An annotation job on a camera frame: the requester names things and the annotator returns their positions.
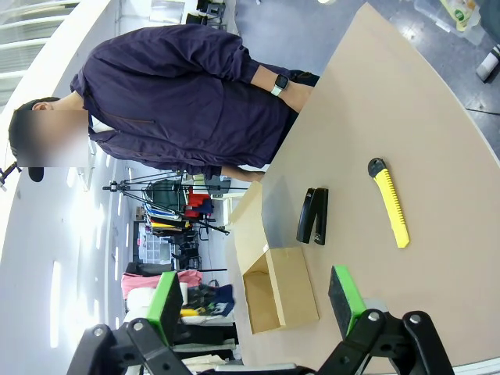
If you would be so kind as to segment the pink cloth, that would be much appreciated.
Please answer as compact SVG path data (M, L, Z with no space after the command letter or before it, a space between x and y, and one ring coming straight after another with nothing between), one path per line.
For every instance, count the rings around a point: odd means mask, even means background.
M124 273L121 279L123 299L127 300L129 293L135 288L156 288L162 275L144 277L132 273ZM197 270L177 272L181 283L186 283L189 288L197 287L202 282L202 273Z

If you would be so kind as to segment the person in purple jacket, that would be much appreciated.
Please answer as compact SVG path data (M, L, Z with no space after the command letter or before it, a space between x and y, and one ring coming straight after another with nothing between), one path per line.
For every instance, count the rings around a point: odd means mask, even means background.
M94 141L115 159L219 177L223 166L263 171L298 114L272 95L278 74L315 87L317 75L254 60L240 37L211 27L146 27L102 42L62 98L16 109L9 146L40 181L48 166L74 166Z

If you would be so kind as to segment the yellow utility knife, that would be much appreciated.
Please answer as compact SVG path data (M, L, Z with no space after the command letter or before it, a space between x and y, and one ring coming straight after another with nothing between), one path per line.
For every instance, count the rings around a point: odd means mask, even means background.
M405 248L410 242L409 233L389 169L382 158L371 159L367 169L368 174L379 188L396 245L398 248Z

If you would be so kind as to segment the clear plastic storage bin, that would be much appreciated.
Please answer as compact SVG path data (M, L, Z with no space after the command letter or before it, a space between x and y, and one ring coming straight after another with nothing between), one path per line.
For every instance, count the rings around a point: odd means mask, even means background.
M455 21L450 17L440 0L414 0L415 9L429 17L441 29L460 38L465 38L474 45L479 45L486 32L481 26L480 6L477 5L471 16L467 28L461 32L456 29Z

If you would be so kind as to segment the navy printed shirt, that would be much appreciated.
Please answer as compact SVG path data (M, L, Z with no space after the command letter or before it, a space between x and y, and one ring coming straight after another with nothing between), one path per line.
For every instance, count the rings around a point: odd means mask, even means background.
M235 300L231 284L213 287L200 284L187 290L187 304L184 309L192 309L200 316L228 316L234 308Z

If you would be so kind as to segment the white smartwatch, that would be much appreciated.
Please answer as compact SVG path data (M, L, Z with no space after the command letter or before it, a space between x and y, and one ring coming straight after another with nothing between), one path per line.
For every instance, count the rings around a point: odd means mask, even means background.
M285 75L278 74L277 78L274 82L273 89L271 90L271 94L279 97L280 94L288 87L289 78Z

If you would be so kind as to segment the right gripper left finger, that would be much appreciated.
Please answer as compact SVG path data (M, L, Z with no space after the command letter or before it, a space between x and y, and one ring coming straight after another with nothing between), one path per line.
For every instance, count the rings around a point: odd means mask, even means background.
M115 330L103 323L86 329L66 375L125 375L132 366L143 366L150 375L188 375L170 347L182 305L177 273L164 273L146 317Z

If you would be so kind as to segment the rack of colourful clothes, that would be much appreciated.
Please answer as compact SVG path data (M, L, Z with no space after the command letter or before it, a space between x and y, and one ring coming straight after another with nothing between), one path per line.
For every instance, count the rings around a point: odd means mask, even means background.
M179 180L163 179L150 183L142 191L145 222L157 237L170 237L190 231L194 224L213 214L210 195Z

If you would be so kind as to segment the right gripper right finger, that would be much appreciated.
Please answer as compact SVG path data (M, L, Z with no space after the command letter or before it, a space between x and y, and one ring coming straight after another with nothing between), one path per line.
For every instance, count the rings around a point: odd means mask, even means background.
M388 359L396 375L455 375L430 316L401 319L369 309L346 266L333 266L328 290L342 340L318 375L363 375L373 358Z

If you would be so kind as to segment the person's left hand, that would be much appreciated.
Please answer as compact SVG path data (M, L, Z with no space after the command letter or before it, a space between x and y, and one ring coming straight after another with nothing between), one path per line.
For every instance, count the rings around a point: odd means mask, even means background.
M313 87L291 82L284 92L284 101L295 112L300 113L309 100Z

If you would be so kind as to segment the clear drawer storage cabinet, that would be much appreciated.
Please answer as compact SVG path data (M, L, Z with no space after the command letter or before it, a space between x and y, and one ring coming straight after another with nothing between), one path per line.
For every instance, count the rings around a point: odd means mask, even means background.
M169 237L155 236L145 222L134 221L132 259L146 264L167 265L172 263L175 248Z

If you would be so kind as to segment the green yellow snack bag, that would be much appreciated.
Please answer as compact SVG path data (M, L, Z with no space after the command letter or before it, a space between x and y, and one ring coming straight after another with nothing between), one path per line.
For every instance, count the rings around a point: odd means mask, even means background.
M455 21L458 31L465 31L477 7L475 0L440 0L450 17Z

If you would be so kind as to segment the brown cardboard box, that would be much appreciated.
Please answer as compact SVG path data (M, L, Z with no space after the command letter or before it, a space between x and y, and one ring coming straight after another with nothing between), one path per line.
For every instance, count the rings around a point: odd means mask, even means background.
M319 319L302 249L269 245L262 207L263 187L253 182L230 216L253 334Z

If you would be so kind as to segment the person's right hand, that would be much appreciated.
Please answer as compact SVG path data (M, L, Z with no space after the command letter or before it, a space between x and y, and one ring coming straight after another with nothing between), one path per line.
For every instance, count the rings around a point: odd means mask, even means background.
M260 182L265 176L263 171L244 170L239 166L223 166L221 168L221 174L231 179L249 183Z

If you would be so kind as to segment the black stapler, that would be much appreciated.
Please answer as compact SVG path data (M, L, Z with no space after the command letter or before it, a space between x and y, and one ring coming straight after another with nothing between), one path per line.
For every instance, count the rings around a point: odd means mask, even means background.
M327 188L309 188L302 205L296 234L297 241L308 244L311 236L318 245L325 245L327 235Z

